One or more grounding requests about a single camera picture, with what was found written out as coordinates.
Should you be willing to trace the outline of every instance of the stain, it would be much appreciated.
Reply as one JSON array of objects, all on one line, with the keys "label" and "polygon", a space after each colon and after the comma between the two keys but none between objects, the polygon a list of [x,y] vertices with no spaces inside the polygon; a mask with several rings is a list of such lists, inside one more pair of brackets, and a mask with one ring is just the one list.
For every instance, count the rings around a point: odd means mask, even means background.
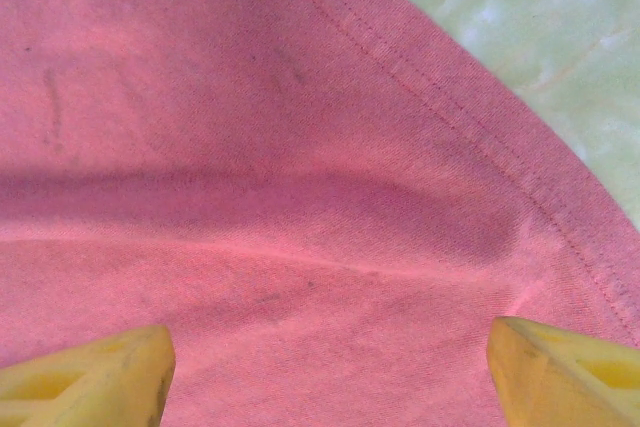
[{"label": "stain", "polygon": [[271,75],[271,82],[273,83],[273,86],[278,91],[278,94],[284,95],[284,89],[282,88],[282,85],[280,84],[278,77],[276,77],[275,75]]},{"label": "stain", "polygon": [[280,59],[282,59],[282,61],[289,66],[289,68],[291,69],[291,73],[293,74],[293,78],[296,79],[299,84],[304,85],[306,77],[293,57],[278,48],[274,49],[274,51],[278,55],[278,57],[280,57]]},{"label": "stain", "polygon": [[171,367],[162,376],[158,392],[156,394],[156,410],[147,420],[147,427],[158,427],[162,420],[162,414],[164,413],[164,407],[167,403],[167,395],[169,394],[169,386],[171,379],[173,379],[173,372],[175,370],[175,363],[171,364]]},{"label": "stain", "polygon": [[60,100],[60,91],[56,81],[53,69],[47,69],[44,72],[44,85],[49,94],[51,101],[51,132],[54,139],[54,151],[61,152],[62,144],[60,143],[60,132],[62,130],[62,101]]},{"label": "stain", "polygon": [[538,353],[533,349],[525,348],[522,350],[522,353],[530,359],[535,359],[536,357],[538,357]]},{"label": "stain", "polygon": [[260,297],[258,300],[256,300],[256,304],[263,304],[265,302],[271,302],[273,300],[278,300],[280,297],[282,297],[280,294],[265,295],[264,297]]}]

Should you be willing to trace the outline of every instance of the light green surface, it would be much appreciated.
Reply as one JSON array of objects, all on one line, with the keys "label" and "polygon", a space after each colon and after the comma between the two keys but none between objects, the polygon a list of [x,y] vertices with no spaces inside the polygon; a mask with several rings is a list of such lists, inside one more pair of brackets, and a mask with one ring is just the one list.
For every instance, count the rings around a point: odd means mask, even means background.
[{"label": "light green surface", "polygon": [[640,227],[640,0],[412,0],[540,115]]}]

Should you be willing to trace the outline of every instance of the yellow plastic object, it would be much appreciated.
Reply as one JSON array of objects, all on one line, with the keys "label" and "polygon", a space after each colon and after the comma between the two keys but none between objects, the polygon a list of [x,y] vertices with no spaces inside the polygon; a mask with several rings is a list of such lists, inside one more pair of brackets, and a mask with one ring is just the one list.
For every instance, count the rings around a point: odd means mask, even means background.
[{"label": "yellow plastic object", "polygon": [[510,427],[640,427],[639,350],[499,317],[487,356]]},{"label": "yellow plastic object", "polygon": [[143,327],[0,370],[0,427],[157,427],[175,354]]}]

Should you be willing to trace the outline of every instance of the stitching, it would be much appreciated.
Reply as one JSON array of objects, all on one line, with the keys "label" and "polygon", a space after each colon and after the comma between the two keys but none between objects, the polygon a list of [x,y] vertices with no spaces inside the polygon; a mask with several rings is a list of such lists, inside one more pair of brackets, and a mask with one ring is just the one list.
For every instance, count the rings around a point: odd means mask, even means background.
[{"label": "stitching", "polygon": [[[319,13],[325,17],[340,33],[342,33],[345,37],[347,37],[349,40],[351,40],[359,49],[360,51],[366,55],[368,58],[370,58],[371,60],[373,60],[383,71],[387,71],[387,69],[385,68],[385,66],[382,64],[382,62],[380,62],[378,59],[376,59],[373,55],[371,55],[371,52],[368,51],[365,47],[363,47],[358,40],[346,29],[344,29],[343,27],[340,26],[339,22],[337,22],[335,19],[333,19],[322,7],[322,5],[320,5],[317,1],[315,0],[308,0],[310,1],[315,7],[316,9],[319,11]],[[389,42],[387,42],[380,34],[378,34],[373,27],[371,27],[365,20],[362,19],[361,16],[359,16],[357,13],[355,13],[353,11],[353,9],[351,8],[350,5],[348,5],[344,0],[337,0],[341,5],[343,5],[347,11],[352,14],[354,16],[354,18],[356,19],[356,21],[358,23],[360,23],[361,25],[365,26],[366,30],[368,32],[370,32],[372,35],[375,36],[375,38],[382,44],[384,45],[390,52],[392,52],[393,54],[396,55],[396,57],[398,59],[400,59],[401,61],[403,61],[406,65],[408,65],[416,74],[418,74],[422,79],[426,80],[429,84],[431,84],[432,87],[435,87],[442,95],[445,96],[446,99],[448,99],[451,103],[453,103],[458,109],[460,109],[462,112],[465,113],[465,115],[467,117],[469,117],[473,122],[475,122],[488,136],[490,136],[494,141],[496,141],[503,149],[505,149],[507,152],[509,152],[511,154],[511,156],[520,163],[521,166],[526,167],[524,162],[522,161],[522,159],[507,145],[505,144],[502,140],[500,140],[499,138],[497,138],[480,120],[478,120],[477,118],[475,118],[472,114],[470,114],[462,105],[460,105],[460,103],[458,103],[455,99],[452,98],[451,94],[449,91],[445,90],[442,86],[438,85],[436,82],[434,82],[432,79],[430,79],[429,77],[427,77],[426,74],[424,74],[420,69],[418,69],[418,67],[416,67],[416,65],[411,62],[409,59],[407,59],[396,47],[394,47],[393,45],[389,44]],[[609,294],[607,294],[605,288],[601,285],[601,283],[597,280],[595,273],[594,273],[594,268],[592,265],[589,264],[589,262],[587,261],[586,257],[584,256],[584,254],[580,251],[580,249],[578,248],[578,246],[572,242],[569,239],[569,234],[567,233],[567,231],[565,229],[562,228],[562,226],[560,225],[560,223],[558,221],[556,221],[553,217],[553,215],[544,207],[544,205],[539,202],[538,200],[536,200],[529,192],[527,192],[525,190],[525,188],[520,185],[519,181],[512,176],[509,172],[507,172],[505,169],[502,169],[493,159],[493,157],[491,157],[487,152],[485,152],[478,144],[476,144],[471,138],[469,138],[465,132],[460,131],[459,129],[457,129],[455,127],[455,125],[453,123],[451,123],[449,120],[447,120],[440,112],[438,112],[437,110],[434,110],[433,108],[431,108],[420,96],[420,94],[418,94],[415,90],[412,89],[412,87],[410,85],[407,85],[405,82],[403,82],[397,75],[388,72],[387,74],[393,78],[401,87],[403,87],[409,94],[411,94],[413,97],[415,97],[418,101],[420,101],[420,103],[426,107],[431,113],[433,113],[434,115],[436,115],[438,118],[440,118],[451,130],[458,132],[459,134],[461,134],[469,144],[471,144],[474,149],[480,153],[486,160],[488,160],[501,174],[503,174],[505,177],[507,177],[511,183],[514,185],[514,187],[516,187],[521,193],[523,193],[526,197],[529,198],[529,200],[538,208],[538,210],[540,210],[540,212],[542,212],[547,219],[551,222],[551,224],[556,228],[556,230],[562,235],[562,237],[564,238],[566,244],[569,246],[569,248],[571,249],[571,251],[574,253],[574,255],[582,262],[582,264],[584,265],[585,269],[587,270],[587,273],[589,274],[589,277],[591,278],[592,282],[595,284],[595,286],[598,288],[598,290],[600,291],[600,293],[602,294],[602,296],[604,297],[604,300],[609,304],[609,307],[611,308],[612,312],[614,313],[614,315],[617,317],[617,319],[619,320],[620,324],[623,326],[623,328],[627,331],[627,333],[629,334],[629,337],[632,339],[634,345],[638,346],[639,343],[636,340],[635,335],[633,334],[633,330],[631,329],[631,327],[629,326],[629,324],[626,322],[626,320],[622,317],[622,315],[620,314],[618,308],[614,305],[613,300],[610,298]],[[544,185],[544,183],[542,182],[542,180],[540,179],[540,177],[535,176],[534,174],[534,179],[536,181],[538,181],[541,185]],[[566,206],[566,204],[559,198],[557,198],[555,195],[553,195],[553,192],[550,191],[548,188],[543,187],[544,190],[551,194],[554,199],[565,209],[565,211],[567,213],[569,213],[569,215],[571,215],[570,209]],[[610,270],[610,275],[613,277],[613,279],[618,283],[621,284],[620,282],[620,278],[616,275],[615,271]]]}]

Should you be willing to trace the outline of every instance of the pink t-shirt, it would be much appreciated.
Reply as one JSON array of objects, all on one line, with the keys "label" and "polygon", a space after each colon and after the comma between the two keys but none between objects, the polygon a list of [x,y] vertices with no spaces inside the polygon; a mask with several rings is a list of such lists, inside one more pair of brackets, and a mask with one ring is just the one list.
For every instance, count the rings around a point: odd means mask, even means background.
[{"label": "pink t-shirt", "polygon": [[640,345],[640,239],[407,0],[0,0],[0,365],[149,323],[164,427],[500,426],[490,322]]}]

